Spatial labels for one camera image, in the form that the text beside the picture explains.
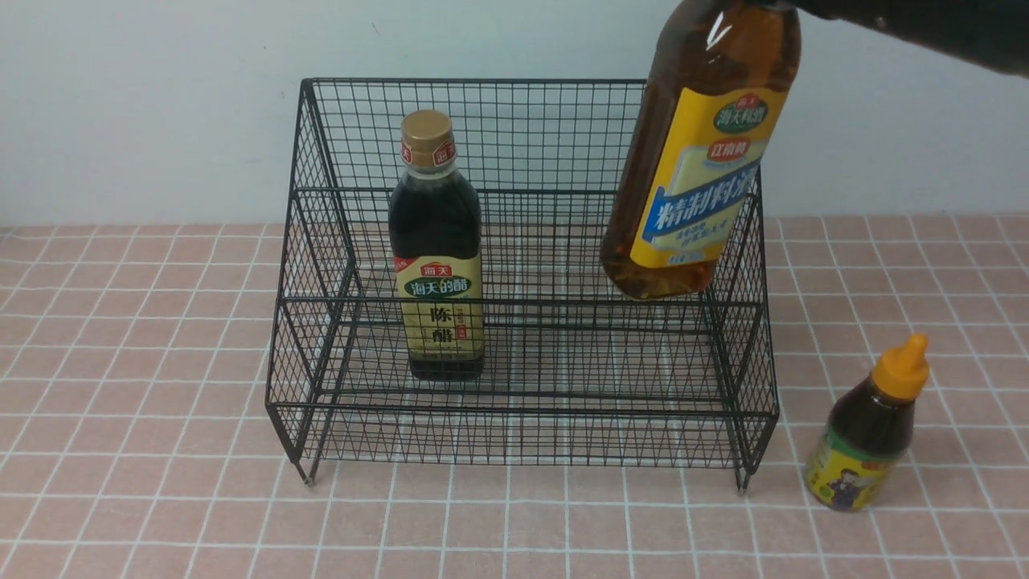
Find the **blue label band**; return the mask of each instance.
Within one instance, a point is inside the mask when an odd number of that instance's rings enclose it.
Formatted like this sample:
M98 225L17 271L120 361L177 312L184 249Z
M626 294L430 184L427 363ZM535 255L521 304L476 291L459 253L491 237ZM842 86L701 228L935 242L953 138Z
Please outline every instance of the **blue label band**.
M750 190L760 159L748 162L722 177L673 196L666 195L664 186L650 204L643 225L643 240L685 228L741 202Z

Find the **wire mesh rack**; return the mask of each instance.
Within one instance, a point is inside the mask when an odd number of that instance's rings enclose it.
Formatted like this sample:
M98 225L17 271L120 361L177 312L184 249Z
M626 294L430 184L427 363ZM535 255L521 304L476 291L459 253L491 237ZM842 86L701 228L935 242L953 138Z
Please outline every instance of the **wire mesh rack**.
M308 484L320 461L734 469L779 419L760 180L711 286L624 298L599 249L643 82L301 82L265 405ZM387 233L404 114L449 114L478 189L478 379L412 377Z

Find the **amber liquid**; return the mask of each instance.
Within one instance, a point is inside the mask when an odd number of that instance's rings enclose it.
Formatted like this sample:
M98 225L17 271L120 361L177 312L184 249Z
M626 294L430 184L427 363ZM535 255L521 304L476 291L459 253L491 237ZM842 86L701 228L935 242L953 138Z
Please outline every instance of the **amber liquid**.
M714 276L715 260L645 267L630 258L682 88L710 96L749 87L785 93L800 61L801 26L794 9L744 0L684 0L672 13L658 40L601 246L604 270L626 296L653 300L702 292Z
M865 378L832 406L829 428L855 450L895 457L908 449L915 432L915 401L897 400Z

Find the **sauce bottle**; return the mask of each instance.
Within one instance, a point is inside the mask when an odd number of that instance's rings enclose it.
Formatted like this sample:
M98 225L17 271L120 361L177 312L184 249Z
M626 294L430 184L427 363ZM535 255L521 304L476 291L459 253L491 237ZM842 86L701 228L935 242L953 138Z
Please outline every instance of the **sauce bottle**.
M683 0L672 12L601 247L627 297L711 282L800 60L796 10L774 0Z
M406 172L389 200L389 236L412 375L478 377L486 360L478 194L456 165L450 117L419 110L400 123Z
M825 433L805 468L815 499L838 511L868 506L911 444L915 399L929 379L928 340L914 334L887 351L872 374L829 412Z

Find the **yellow label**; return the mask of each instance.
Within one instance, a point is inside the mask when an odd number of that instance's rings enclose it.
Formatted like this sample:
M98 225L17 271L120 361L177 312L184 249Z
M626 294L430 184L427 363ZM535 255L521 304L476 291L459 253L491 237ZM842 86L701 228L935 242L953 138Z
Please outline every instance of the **yellow label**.
M831 429L808 460L804 480L815 498L839 511L857 511L879 495L899 457L873 457L851 448Z
M717 259L786 93L745 88L715 97L683 88L630 256L647 267Z
M418 300L400 306L411 357L472 360L481 355L485 350L483 306L452 300L483 298L482 255L470 259L394 257L393 265L400 297Z

